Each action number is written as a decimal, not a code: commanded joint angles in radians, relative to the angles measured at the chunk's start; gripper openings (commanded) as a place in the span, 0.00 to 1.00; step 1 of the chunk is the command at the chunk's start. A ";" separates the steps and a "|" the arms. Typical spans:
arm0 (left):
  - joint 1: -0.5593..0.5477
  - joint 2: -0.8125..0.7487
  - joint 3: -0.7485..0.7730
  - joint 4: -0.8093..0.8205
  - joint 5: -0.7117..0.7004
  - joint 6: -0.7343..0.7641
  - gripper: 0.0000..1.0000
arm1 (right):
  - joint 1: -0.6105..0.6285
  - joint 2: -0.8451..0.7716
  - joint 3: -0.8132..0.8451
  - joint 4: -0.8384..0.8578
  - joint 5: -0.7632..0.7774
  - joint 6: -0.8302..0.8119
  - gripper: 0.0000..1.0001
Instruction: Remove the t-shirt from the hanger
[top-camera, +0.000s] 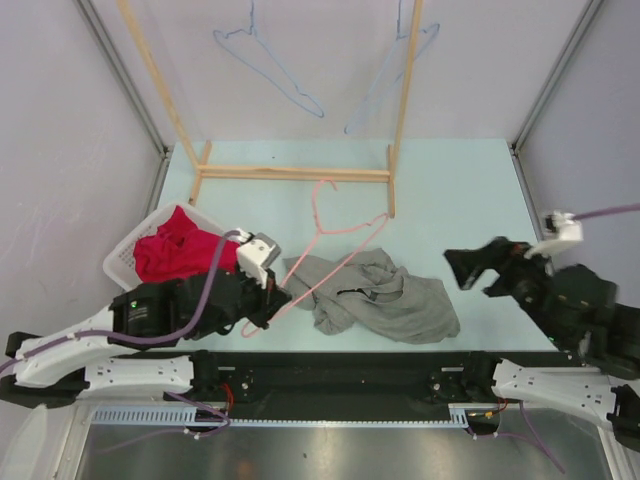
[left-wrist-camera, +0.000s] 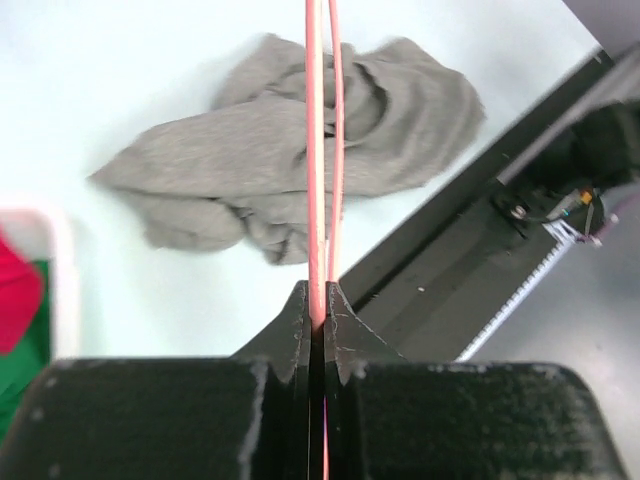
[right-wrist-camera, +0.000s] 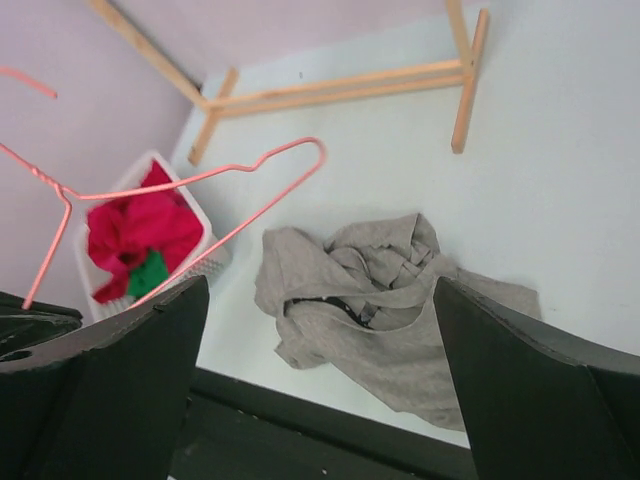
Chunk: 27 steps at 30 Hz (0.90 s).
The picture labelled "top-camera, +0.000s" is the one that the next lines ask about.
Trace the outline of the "grey t shirt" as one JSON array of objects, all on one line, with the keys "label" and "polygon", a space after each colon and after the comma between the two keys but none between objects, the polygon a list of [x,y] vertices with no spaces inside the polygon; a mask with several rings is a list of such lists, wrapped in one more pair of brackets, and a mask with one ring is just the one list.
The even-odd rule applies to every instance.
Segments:
[{"label": "grey t shirt", "polygon": [[291,275],[285,289],[325,335],[360,324],[395,342],[420,345],[460,332],[442,280],[409,273],[381,248],[362,251],[345,266],[313,255],[286,258],[284,266]]}]

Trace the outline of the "pink wire hanger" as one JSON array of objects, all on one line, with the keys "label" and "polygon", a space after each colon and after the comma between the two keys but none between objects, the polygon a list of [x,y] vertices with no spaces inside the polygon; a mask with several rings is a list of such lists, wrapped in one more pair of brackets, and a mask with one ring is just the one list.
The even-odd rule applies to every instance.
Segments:
[{"label": "pink wire hanger", "polygon": [[[272,269],[288,274],[283,260],[305,252],[331,261],[363,246],[387,219],[387,186],[381,183],[242,181],[230,227],[262,232],[281,247]],[[238,351],[338,351],[362,344],[371,334],[360,327],[327,336],[314,327],[312,313],[298,305],[283,307],[262,330],[248,321],[234,328],[228,346]]]}]

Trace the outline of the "red t shirt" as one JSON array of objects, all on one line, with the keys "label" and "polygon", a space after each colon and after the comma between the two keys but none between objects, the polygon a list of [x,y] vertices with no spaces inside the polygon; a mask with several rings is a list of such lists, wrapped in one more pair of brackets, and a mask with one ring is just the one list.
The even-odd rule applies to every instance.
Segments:
[{"label": "red t shirt", "polygon": [[200,229],[176,206],[153,235],[140,238],[133,250],[135,271],[144,283],[206,274],[222,237]]}]

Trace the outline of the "blue wire hanger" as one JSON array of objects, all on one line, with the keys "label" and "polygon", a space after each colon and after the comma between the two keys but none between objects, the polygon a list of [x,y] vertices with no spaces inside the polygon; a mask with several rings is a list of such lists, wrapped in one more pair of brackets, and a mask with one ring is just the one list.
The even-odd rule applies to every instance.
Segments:
[{"label": "blue wire hanger", "polygon": [[402,87],[411,38],[415,1],[398,1],[395,38],[368,90],[347,120],[343,133],[354,135],[368,127],[386,100]]},{"label": "blue wire hanger", "polygon": [[215,43],[266,81],[289,103],[315,118],[323,119],[325,110],[321,102],[303,88],[261,34],[256,16],[259,1],[246,1],[246,4],[236,28],[213,30]]}]

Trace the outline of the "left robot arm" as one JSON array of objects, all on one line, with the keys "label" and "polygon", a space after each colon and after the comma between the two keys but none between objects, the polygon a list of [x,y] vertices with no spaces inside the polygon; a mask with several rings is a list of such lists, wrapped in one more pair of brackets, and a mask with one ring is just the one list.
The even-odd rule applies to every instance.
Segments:
[{"label": "left robot arm", "polygon": [[14,332],[2,366],[2,400],[60,408],[91,397],[160,395],[211,401],[223,381],[215,354],[156,357],[154,348],[227,335],[241,320],[265,329],[291,300],[272,274],[266,284],[243,273],[144,283],[80,324],[47,337]]}]

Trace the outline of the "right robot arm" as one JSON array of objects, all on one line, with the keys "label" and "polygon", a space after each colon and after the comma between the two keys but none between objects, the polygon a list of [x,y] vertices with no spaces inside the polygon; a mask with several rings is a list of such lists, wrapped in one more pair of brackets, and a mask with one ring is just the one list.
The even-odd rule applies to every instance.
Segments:
[{"label": "right robot arm", "polygon": [[639,448],[639,310],[618,303],[618,287],[582,264],[548,270],[548,256],[534,246],[496,237],[478,249],[448,249],[444,257],[458,287],[470,289],[487,270],[497,274],[483,292],[510,297],[560,351],[579,358],[622,385],[598,392],[585,383],[527,377],[523,367],[488,353],[472,352],[460,384],[473,401],[489,397],[558,401],[555,409],[599,422],[631,450]]}]

